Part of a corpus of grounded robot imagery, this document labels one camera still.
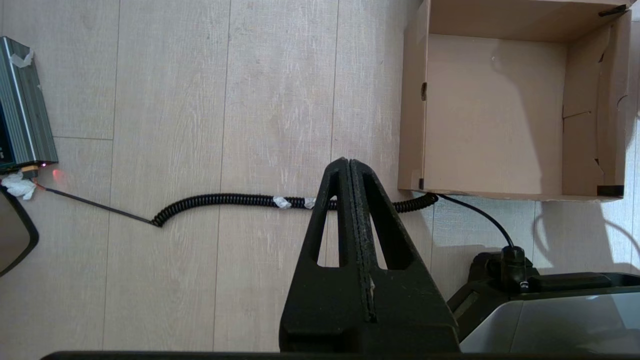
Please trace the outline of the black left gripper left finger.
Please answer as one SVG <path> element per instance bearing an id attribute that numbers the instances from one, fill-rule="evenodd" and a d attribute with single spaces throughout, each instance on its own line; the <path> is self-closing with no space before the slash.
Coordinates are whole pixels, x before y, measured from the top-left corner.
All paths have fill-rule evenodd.
<path id="1" fill-rule="evenodd" d="M 331 198 L 337 198 L 336 268 L 318 264 Z M 322 176 L 279 321 L 282 352 L 349 351 L 349 332 L 370 319 L 358 214 L 350 160 L 330 162 Z"/>

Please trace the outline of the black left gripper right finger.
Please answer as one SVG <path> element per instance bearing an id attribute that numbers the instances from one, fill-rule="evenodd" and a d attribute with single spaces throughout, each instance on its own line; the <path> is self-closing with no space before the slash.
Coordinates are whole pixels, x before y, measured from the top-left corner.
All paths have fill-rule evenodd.
<path id="1" fill-rule="evenodd" d="M 368 352 L 457 352 L 458 325 L 387 192 L 350 161 L 354 247 Z"/>

